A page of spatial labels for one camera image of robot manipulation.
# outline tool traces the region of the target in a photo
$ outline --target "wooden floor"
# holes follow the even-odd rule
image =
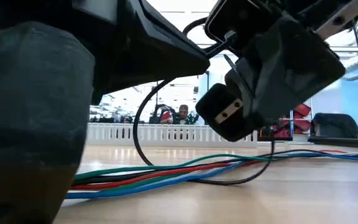
[[[358,151],[291,146],[302,148]],[[257,155],[268,151],[268,148],[145,149],[150,160],[159,165],[178,164],[210,154]],[[89,146],[80,172],[139,165],[144,164],[134,148]],[[259,168],[243,168],[216,179],[247,177]],[[358,223],[358,162],[295,159],[274,163],[260,178],[240,186],[184,183],[126,197],[67,200],[55,223]]]

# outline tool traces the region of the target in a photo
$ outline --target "black bag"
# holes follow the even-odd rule
[[[358,138],[358,125],[348,114],[318,113],[311,123],[311,135],[326,138]]]

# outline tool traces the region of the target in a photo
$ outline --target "white fence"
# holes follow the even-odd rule
[[[87,144],[133,146],[132,124],[88,125]],[[140,124],[138,137],[141,146],[171,147],[257,147],[257,132],[238,142],[229,142],[209,126]]]

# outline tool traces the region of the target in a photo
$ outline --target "red cable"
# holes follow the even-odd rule
[[[320,150],[320,152],[336,152],[336,153],[347,153],[344,151],[340,151],[340,150]]]
[[[249,165],[260,163],[260,162],[261,161],[247,162],[243,166],[249,166]],[[181,174],[181,173],[194,172],[194,171],[205,170],[205,169],[214,169],[214,168],[218,168],[218,167],[226,167],[226,166],[229,166],[229,165],[231,165],[231,164],[229,164],[229,163],[225,163],[225,164],[210,164],[210,165],[199,166],[199,167],[161,171],[161,172],[156,172],[156,173],[153,173],[153,174],[147,174],[147,175],[143,175],[141,177],[136,177],[136,178],[129,179],[129,180],[122,180],[122,181],[114,182],[114,183],[77,185],[77,186],[73,186],[71,188],[71,190],[106,190],[106,189],[120,187],[120,186],[127,185],[127,184],[133,184],[133,183],[136,183],[138,181],[142,181],[142,180],[146,180],[146,179],[150,179],[150,178],[154,178],[154,177],[160,177],[160,176],[163,176],[163,175]]]

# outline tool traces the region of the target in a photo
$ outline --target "person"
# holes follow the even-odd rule
[[[172,114],[166,112],[161,117],[161,124],[189,124],[188,120],[189,107],[187,105],[180,105],[179,107],[179,117],[176,118],[175,122],[173,122]]]
[[[189,107],[187,105],[180,105],[179,107],[179,119],[177,119],[178,124],[189,124]]]

